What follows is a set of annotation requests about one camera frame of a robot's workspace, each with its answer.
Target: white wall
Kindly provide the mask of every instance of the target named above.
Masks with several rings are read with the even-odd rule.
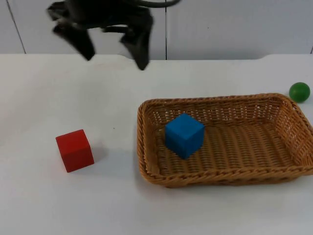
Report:
[[[75,53],[51,33],[46,8],[54,0],[8,0],[26,53]],[[23,53],[0,0],[0,53]],[[151,58],[253,59],[273,53],[311,52],[313,0],[182,0],[154,9]],[[121,34],[90,32],[97,53],[129,57]]]
[[[24,53],[5,0],[0,0],[0,53]]]
[[[313,0],[182,0],[167,19],[168,59],[253,59],[313,46]]]
[[[75,53],[65,41],[51,33],[55,22],[46,13],[51,3],[57,0],[9,0],[26,53]],[[153,10],[155,18],[151,39],[151,57],[165,59],[165,9]],[[122,54],[128,52],[119,43],[122,34],[102,33],[90,30],[97,53]]]

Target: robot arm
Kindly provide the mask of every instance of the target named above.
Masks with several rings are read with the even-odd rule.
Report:
[[[130,52],[139,69],[144,70],[149,64],[149,41],[153,26],[149,8],[169,7],[180,1],[65,0],[53,3],[47,11],[51,19],[57,22],[53,32],[68,41],[87,60],[95,55],[88,29],[101,28],[103,32],[123,33],[120,42]]]

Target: red cube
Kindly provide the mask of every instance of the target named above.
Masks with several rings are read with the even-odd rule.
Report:
[[[84,130],[58,136],[56,141],[67,172],[94,164],[91,148]]]

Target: tabletop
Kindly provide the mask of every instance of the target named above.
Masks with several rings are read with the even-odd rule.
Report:
[[[169,189],[142,179],[136,114],[151,98],[313,87],[313,56],[152,61],[0,55],[0,234],[309,234],[313,177],[242,187]],[[300,105],[313,121],[313,99]],[[66,173],[55,137],[84,129],[95,164]]]

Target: wicker basket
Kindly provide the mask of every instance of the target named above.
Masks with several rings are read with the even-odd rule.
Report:
[[[203,146],[188,160],[164,145],[164,126],[182,113],[205,125]],[[271,184],[313,174],[312,127],[281,94],[148,100],[137,122],[140,172],[153,184]]]

